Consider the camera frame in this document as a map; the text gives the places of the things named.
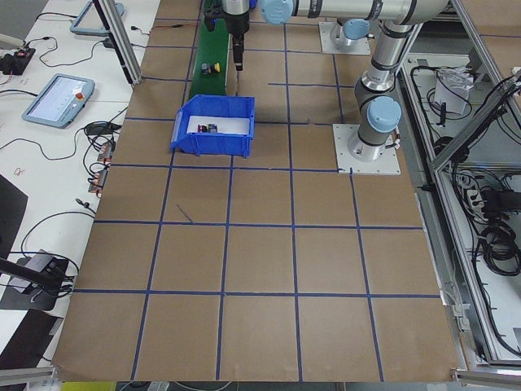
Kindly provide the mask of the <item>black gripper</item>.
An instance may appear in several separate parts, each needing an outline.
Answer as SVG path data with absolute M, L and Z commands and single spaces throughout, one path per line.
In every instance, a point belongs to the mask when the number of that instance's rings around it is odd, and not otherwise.
M 249 14 L 225 15 L 225 25 L 228 33 L 246 33 L 249 30 Z M 237 72 L 243 71 L 244 35 L 232 36 L 232 51 L 234 66 Z

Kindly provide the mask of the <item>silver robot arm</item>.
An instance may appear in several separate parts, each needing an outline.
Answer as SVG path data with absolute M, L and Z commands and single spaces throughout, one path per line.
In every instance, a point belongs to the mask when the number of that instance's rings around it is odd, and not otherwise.
M 330 38 L 337 46 L 352 46 L 367 37 L 369 32 L 370 22 L 368 20 L 339 18 L 333 24 Z
M 401 119 L 398 102 L 387 96 L 395 85 L 396 71 L 408 54 L 415 27 L 441 13 L 446 1 L 259 1 L 263 19 L 274 25 L 285 24 L 294 17 L 316 19 L 335 17 L 343 21 L 340 35 L 345 40 L 362 38 L 347 24 L 351 20 L 379 20 L 380 34 L 372 54 L 370 67 L 355 85 L 361 114 L 358 131 L 348 140 L 349 153 L 363 162 L 378 160 L 387 138 Z

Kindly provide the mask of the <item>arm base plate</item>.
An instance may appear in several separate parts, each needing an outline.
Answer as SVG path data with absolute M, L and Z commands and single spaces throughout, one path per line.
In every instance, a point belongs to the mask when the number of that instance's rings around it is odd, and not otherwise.
M 401 174 L 392 136 L 377 147 L 364 144 L 358 137 L 359 125 L 333 124 L 337 170 L 340 174 L 384 175 Z
M 320 22 L 319 33 L 322 52 L 326 54 L 369 55 L 370 22 L 350 19 L 343 24 Z

